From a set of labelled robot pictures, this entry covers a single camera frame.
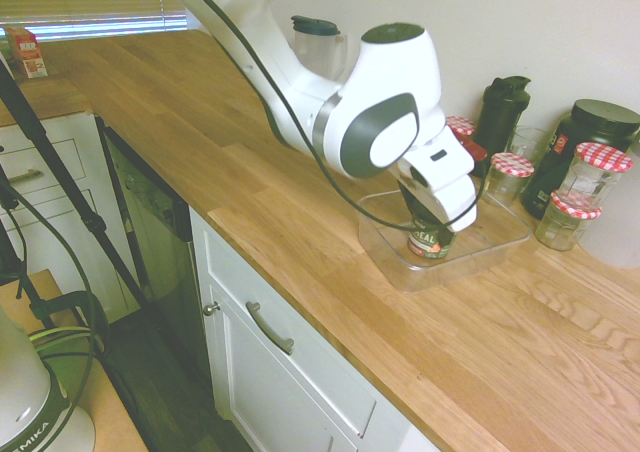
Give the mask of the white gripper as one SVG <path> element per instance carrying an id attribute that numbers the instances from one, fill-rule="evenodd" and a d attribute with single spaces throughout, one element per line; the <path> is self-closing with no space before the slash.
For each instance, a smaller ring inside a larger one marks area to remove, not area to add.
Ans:
<path id="1" fill-rule="evenodd" d="M 449 127 L 432 141 L 409 149 L 398 161 L 398 182 L 413 219 L 440 225 L 438 258 L 445 258 L 457 232 L 477 217 L 474 160 Z"/>

